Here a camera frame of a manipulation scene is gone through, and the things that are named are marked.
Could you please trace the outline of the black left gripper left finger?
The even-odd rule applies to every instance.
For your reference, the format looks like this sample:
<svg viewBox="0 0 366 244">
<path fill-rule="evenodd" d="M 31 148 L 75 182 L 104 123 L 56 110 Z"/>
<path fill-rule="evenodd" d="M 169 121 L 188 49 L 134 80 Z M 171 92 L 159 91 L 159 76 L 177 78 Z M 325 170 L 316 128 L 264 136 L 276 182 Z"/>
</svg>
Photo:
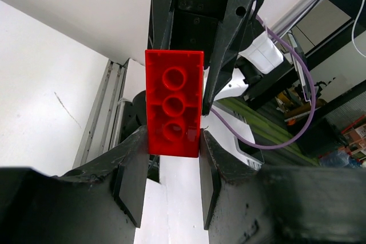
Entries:
<svg viewBox="0 0 366 244">
<path fill-rule="evenodd" d="M 1 168 L 1 242 L 133 243 L 148 166 L 148 134 L 141 126 L 60 177 Z"/>
</svg>

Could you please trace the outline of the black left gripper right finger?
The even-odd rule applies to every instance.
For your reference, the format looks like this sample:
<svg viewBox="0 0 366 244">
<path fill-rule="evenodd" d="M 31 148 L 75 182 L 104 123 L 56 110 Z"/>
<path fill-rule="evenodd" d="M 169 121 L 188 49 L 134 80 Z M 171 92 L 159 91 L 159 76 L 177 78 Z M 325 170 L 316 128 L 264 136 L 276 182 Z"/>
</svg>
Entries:
<svg viewBox="0 0 366 244">
<path fill-rule="evenodd" d="M 254 170 L 200 136 L 204 228 L 210 243 L 364 243 L 365 170 Z"/>
</svg>

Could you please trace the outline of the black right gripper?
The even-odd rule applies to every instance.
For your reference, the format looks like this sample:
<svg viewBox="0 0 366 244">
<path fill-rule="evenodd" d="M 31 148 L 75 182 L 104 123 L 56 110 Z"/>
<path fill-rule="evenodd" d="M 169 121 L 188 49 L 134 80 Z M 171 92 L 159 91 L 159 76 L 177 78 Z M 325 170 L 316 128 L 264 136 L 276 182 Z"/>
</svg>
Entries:
<svg viewBox="0 0 366 244">
<path fill-rule="evenodd" d="M 202 115 L 208 115 L 232 79 L 254 0 L 176 0 L 175 7 L 174 2 L 151 0 L 148 49 L 204 52 L 210 68 Z"/>
</svg>

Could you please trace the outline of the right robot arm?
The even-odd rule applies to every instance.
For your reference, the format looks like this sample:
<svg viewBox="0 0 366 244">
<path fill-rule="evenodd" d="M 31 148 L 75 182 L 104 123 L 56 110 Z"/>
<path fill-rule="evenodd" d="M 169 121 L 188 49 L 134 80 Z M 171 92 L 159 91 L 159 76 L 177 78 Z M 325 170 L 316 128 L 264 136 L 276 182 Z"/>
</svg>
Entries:
<svg viewBox="0 0 366 244">
<path fill-rule="evenodd" d="M 214 101 L 242 95 L 243 73 L 235 67 L 254 0 L 151 0 L 149 46 L 205 54 L 203 115 Z"/>
</svg>

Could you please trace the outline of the red rectangular lego brick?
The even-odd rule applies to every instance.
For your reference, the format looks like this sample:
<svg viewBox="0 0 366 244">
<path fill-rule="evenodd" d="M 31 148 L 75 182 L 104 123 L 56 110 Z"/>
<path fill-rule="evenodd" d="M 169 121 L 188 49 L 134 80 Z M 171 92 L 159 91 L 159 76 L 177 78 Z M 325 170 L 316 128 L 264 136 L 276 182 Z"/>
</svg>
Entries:
<svg viewBox="0 0 366 244">
<path fill-rule="evenodd" d="M 145 72 L 149 154 L 198 157 L 204 53 L 146 50 Z"/>
</svg>

